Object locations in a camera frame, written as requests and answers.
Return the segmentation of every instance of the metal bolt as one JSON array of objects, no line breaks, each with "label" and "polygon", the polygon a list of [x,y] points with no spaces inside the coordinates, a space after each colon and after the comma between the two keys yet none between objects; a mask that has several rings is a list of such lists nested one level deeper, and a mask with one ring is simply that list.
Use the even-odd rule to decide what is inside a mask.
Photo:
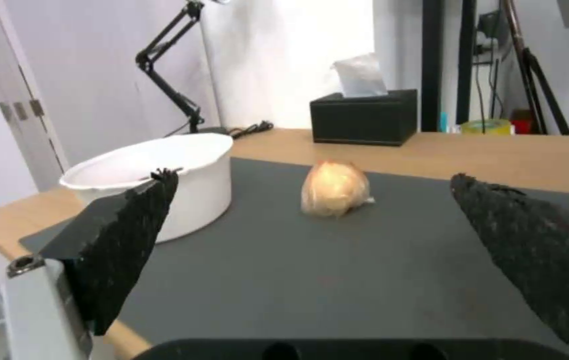
[{"label": "metal bolt", "polygon": [[22,256],[10,262],[6,267],[6,276],[9,278],[15,278],[16,276],[43,266],[45,266],[45,259],[40,255],[35,254]]}]

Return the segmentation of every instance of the onion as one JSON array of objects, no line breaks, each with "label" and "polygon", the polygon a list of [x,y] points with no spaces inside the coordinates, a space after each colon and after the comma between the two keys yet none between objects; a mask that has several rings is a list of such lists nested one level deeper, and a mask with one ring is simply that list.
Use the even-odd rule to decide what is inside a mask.
[{"label": "onion", "polygon": [[339,217],[366,202],[373,202],[369,180],[351,163],[321,161],[302,185],[301,208],[306,214]]}]

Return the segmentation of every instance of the gray mat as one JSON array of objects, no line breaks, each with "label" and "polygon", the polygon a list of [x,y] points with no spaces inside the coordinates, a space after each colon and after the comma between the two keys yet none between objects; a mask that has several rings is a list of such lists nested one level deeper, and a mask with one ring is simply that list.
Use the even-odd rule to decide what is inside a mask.
[{"label": "gray mat", "polygon": [[[491,262],[443,180],[369,173],[374,205],[300,212],[307,166],[232,160],[233,200],[156,246],[120,319],[149,340],[518,338],[568,351]],[[527,191],[569,210],[569,194]],[[31,235],[37,251],[58,231]]]}]

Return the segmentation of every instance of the yellow tape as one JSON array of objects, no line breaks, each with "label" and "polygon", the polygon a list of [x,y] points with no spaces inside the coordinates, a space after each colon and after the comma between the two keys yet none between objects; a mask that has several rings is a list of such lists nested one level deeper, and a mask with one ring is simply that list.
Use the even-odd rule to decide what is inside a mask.
[{"label": "yellow tape", "polygon": [[[463,134],[482,134],[483,122],[469,121],[460,125]],[[496,135],[511,135],[511,123],[503,118],[492,118],[485,121],[485,133]]]}]

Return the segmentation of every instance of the white plastic container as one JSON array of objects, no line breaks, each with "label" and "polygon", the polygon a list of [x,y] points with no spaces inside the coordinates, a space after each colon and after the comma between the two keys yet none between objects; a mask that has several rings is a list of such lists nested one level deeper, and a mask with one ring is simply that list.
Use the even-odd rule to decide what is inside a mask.
[{"label": "white plastic container", "polygon": [[221,134],[186,134],[146,141],[104,153],[70,168],[60,184],[88,205],[149,180],[156,169],[177,169],[179,184],[156,242],[182,237],[211,223],[232,202],[230,150]]}]

